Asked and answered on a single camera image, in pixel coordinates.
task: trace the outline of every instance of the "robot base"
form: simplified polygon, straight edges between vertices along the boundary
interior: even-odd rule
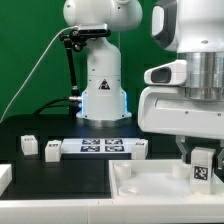
[[[79,124],[84,124],[84,125],[89,125],[89,126],[99,127],[99,128],[119,127],[124,124],[130,124],[131,121],[132,121],[131,114],[128,117],[124,117],[118,120],[91,120],[87,118],[77,117],[77,122]]]

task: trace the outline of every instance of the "black table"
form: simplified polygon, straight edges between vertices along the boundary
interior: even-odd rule
[[[2,195],[4,200],[110,198],[108,160],[130,159],[113,156],[63,156],[59,163],[46,163],[44,149],[50,140],[64,138],[142,138],[149,141],[147,159],[176,159],[180,151],[174,136],[143,133],[136,119],[115,128],[94,128],[78,124],[68,115],[19,115],[0,125],[0,164],[12,164],[13,181]],[[35,135],[37,156],[24,156],[20,136]],[[195,145],[218,147],[215,140],[192,139]]]

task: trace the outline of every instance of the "black panel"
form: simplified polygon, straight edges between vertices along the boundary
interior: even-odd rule
[[[171,70],[168,67],[156,69],[151,74],[153,83],[169,83],[171,80]]]

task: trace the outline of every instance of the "green wall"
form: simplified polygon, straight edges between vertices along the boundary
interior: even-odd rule
[[[65,0],[0,1],[0,115],[26,79],[51,39],[67,27],[62,9]],[[146,86],[144,71],[175,60],[175,54],[161,50],[150,37],[151,11],[155,0],[140,0],[144,18],[137,30],[120,34],[122,87],[128,93],[128,109],[136,114],[141,91]],[[118,46],[118,34],[109,38]],[[85,52],[75,55],[78,82],[86,86]],[[67,59],[57,40],[7,116],[31,114],[43,104],[70,95]],[[48,110],[48,113],[67,113]]]

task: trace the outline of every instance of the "white box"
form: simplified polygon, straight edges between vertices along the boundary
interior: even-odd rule
[[[21,136],[21,148],[25,156],[38,154],[38,142],[33,135]]]
[[[215,149],[196,147],[191,152],[191,191],[201,194],[212,193],[214,177],[213,157]]]
[[[12,166],[0,165],[0,196],[12,181]]]
[[[45,148],[46,162],[60,162],[61,159],[61,141],[49,141]]]
[[[137,140],[132,146],[131,159],[144,160],[148,154],[148,141],[145,139]]]

